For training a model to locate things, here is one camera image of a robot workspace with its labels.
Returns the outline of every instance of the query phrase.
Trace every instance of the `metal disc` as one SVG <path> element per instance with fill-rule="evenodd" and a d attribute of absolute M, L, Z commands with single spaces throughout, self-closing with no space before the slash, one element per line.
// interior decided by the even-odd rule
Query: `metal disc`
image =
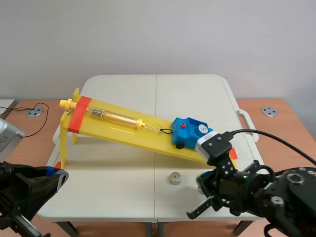
<path fill-rule="evenodd" d="M 181 174 L 178 172 L 173 172 L 170 174 L 170 183 L 172 185 L 179 185 L 181 183 Z"/>
<path fill-rule="evenodd" d="M 272 106 L 264 106 L 261 108 L 261 112 L 269 117 L 275 117 L 277 116 L 277 110 L 273 108 Z"/>
<path fill-rule="evenodd" d="M 26 112 L 26 116 L 29 118 L 34 118 L 41 115 L 41 113 L 43 113 L 43 108 L 36 106 L 33 110 L 28 110 Z"/>

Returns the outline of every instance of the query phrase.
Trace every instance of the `round metal mount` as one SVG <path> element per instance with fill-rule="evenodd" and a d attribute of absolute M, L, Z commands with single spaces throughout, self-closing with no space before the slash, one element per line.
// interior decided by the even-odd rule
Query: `round metal mount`
<path fill-rule="evenodd" d="M 43 113 L 43 108 L 36 106 L 33 110 L 28 110 L 26 112 L 26 116 L 29 118 L 34 118 L 41 115 L 42 113 Z"/>
<path fill-rule="evenodd" d="M 273 108 L 272 106 L 264 106 L 261 108 L 261 112 L 269 117 L 275 117 L 277 116 L 277 110 L 276 108 Z"/>
<path fill-rule="evenodd" d="M 284 204 L 284 201 L 281 197 L 278 197 L 278 196 L 274 196 L 271 198 L 271 202 L 275 205 L 282 205 Z"/>
<path fill-rule="evenodd" d="M 170 174 L 170 183 L 172 185 L 179 185 L 181 183 L 181 174 L 178 172 L 173 172 Z"/>
<path fill-rule="evenodd" d="M 286 178 L 292 184 L 302 184 L 304 182 L 304 178 L 300 174 L 297 174 L 297 173 L 288 174 Z"/>

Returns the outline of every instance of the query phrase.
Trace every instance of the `screw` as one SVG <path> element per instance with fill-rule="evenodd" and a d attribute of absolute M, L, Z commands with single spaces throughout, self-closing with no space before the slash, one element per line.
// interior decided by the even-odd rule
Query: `screw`
<path fill-rule="evenodd" d="M 284 204 L 284 201 L 281 197 L 278 197 L 278 196 L 274 196 L 271 198 L 271 202 L 275 205 L 282 205 Z"/>

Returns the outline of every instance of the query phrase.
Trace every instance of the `black cable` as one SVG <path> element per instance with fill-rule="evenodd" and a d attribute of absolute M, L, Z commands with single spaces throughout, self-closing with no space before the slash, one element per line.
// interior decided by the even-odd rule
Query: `black cable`
<path fill-rule="evenodd" d="M 269 231 L 272 230 L 272 229 L 275 229 L 274 225 L 272 224 L 268 224 L 265 226 L 264 230 L 263 230 L 263 233 L 265 235 L 265 237 L 272 237 L 271 235 L 269 235 Z"/>
<path fill-rule="evenodd" d="M 37 134 L 39 131 L 41 131 L 41 130 L 43 129 L 43 127 L 45 126 L 45 124 L 46 124 L 46 122 L 47 122 L 47 118 L 48 118 L 48 111 L 49 111 L 49 106 L 48 106 L 47 104 L 45 104 L 45 103 L 42 103 L 42 102 L 39 102 L 39 103 L 37 103 L 36 105 L 39 105 L 39 104 L 43 104 L 43 105 L 46 105 L 46 106 L 47 106 L 47 113 L 46 113 L 46 119 L 45 119 L 45 122 L 44 122 L 44 124 L 42 125 L 42 127 L 41 127 L 41 128 L 40 128 L 37 132 L 35 132 L 35 133 L 31 134 L 31 135 L 28 135 L 28 136 L 24 136 L 24 137 L 31 137 L 31 136 L 33 136 L 33 135 Z M 35 105 L 33 108 L 27 108 L 27 107 L 17 107 L 17 108 L 14 108 L 14 109 L 10 109 L 10 108 L 6 108 L 6 107 L 2 107 L 2 106 L 0 106 L 0 108 L 8 110 L 8 111 L 5 111 L 5 112 L 3 112 L 2 114 L 0 114 L 0 116 L 1 116 L 1 115 L 3 115 L 3 114 L 5 114 L 5 113 L 11 112 L 11 111 L 34 110 L 34 109 L 35 109 L 35 107 L 36 107 L 36 105 Z"/>
<path fill-rule="evenodd" d="M 7 110 L 7 111 L 3 112 L 2 114 L 0 114 L 0 116 L 6 114 L 6 113 L 8 113 L 8 112 L 11 112 L 11 111 L 32 110 L 32 108 L 26 108 L 26 107 L 18 107 L 18 108 L 10 109 L 10 108 L 6 108 L 6 107 L 0 106 L 0 108 Z"/>
<path fill-rule="evenodd" d="M 35 133 L 31 134 L 31 135 L 28 135 L 28 136 L 24 136 L 24 137 L 32 137 L 33 135 L 37 134 L 39 131 L 41 131 L 43 129 L 43 127 L 45 126 L 46 122 L 47 122 L 47 118 L 48 118 L 48 111 L 49 111 L 49 106 L 45 103 L 42 103 L 42 102 L 39 102 L 37 103 L 36 105 L 39 105 L 39 104 L 42 104 L 42 105 L 46 105 L 47 106 L 47 113 L 46 113 L 46 118 L 45 118 L 45 122 L 44 124 L 42 125 L 42 127 Z"/>
<path fill-rule="evenodd" d="M 288 146 L 289 148 L 291 148 L 292 150 L 296 151 L 298 154 L 300 154 L 301 156 L 303 156 L 304 158 L 306 158 L 307 160 L 309 160 L 311 163 L 313 163 L 314 165 L 316 165 L 316 160 L 314 160 L 313 158 L 311 158 L 309 155 L 307 155 L 306 153 L 302 152 L 301 150 L 299 150 L 298 148 L 294 147 L 293 145 L 289 144 L 288 142 L 284 141 L 281 138 L 278 138 L 277 136 L 274 136 L 270 133 L 267 132 L 263 132 L 260 130 L 254 130 L 254 129 L 239 129 L 239 130 L 235 130 L 232 131 L 231 134 L 234 136 L 237 133 L 241 133 L 241 132 L 252 132 L 252 133 L 258 133 L 270 138 L 273 138 L 275 140 L 277 140 L 278 142 L 281 142 L 282 144 Z"/>

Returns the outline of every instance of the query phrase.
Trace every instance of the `red tape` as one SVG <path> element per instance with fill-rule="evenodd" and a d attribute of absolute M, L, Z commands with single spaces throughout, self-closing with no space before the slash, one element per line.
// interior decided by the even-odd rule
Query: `red tape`
<path fill-rule="evenodd" d="M 74 114 L 73 114 L 73 117 L 71 118 L 71 121 L 68 127 L 69 132 L 79 133 L 84 114 L 87 110 L 87 106 L 89 105 L 90 101 L 91 101 L 91 98 L 88 98 L 85 96 L 80 98 L 80 100 L 78 101 L 74 109 Z"/>
<path fill-rule="evenodd" d="M 237 159 L 237 154 L 234 148 L 232 148 L 231 151 L 229 152 L 229 157 L 231 159 Z"/>

